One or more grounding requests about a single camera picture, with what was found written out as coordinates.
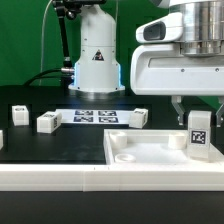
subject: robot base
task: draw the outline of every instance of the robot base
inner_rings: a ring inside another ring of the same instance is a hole
[[[69,89],[71,96],[77,96],[89,100],[109,100],[116,97],[125,95],[125,89],[117,90],[114,92],[85,92],[80,90]]]

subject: white plastic casing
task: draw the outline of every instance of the white plastic casing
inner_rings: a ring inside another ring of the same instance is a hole
[[[136,108],[130,115],[129,127],[143,128],[148,121],[148,110]]]
[[[147,41],[144,38],[144,30],[147,26],[151,26],[158,22],[164,23],[166,26],[166,35],[162,40],[150,40]],[[170,42],[180,39],[183,34],[183,15],[180,12],[169,14],[161,19],[155,20],[151,23],[139,27],[136,31],[136,39],[139,43],[160,43]]]
[[[29,111],[26,106],[12,106],[12,119],[15,126],[29,125]]]
[[[196,2],[218,2],[218,1],[220,0],[170,0],[170,6],[196,3]]]
[[[81,13],[81,57],[75,64],[71,90],[109,93],[124,90],[116,56],[116,24],[98,5],[84,6]]]
[[[50,134],[60,127],[61,120],[61,113],[48,111],[37,118],[37,132]]]
[[[180,44],[138,47],[131,62],[131,88],[137,95],[223,96],[224,57],[184,57]]]
[[[163,0],[158,5],[159,8],[169,8],[173,5],[181,5],[181,4],[187,4],[187,3],[196,3],[196,2],[211,2],[211,0]]]

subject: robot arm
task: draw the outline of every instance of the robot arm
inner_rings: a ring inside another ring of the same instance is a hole
[[[141,95],[169,95],[184,123],[184,96],[218,96],[216,125],[224,114],[224,1],[151,0],[169,14],[137,29],[144,45],[132,57],[131,88]]]

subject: warning label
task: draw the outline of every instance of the warning label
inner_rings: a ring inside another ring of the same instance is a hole
[[[100,50],[98,50],[93,57],[93,61],[104,61],[103,55]]]

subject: green background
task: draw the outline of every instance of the green background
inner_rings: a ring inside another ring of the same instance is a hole
[[[41,30],[49,0],[10,0],[1,2],[0,12],[0,85],[20,85],[40,72]],[[115,17],[116,1],[108,0],[102,9]],[[167,14],[149,0],[119,0],[117,24],[117,60],[122,66],[122,83],[129,87],[130,62],[138,47],[137,27]],[[80,55],[80,20],[66,21],[72,61]],[[58,20],[50,8],[45,31],[44,70],[62,66],[62,48]],[[43,85],[58,85],[46,81]],[[203,98],[217,107],[216,98]]]

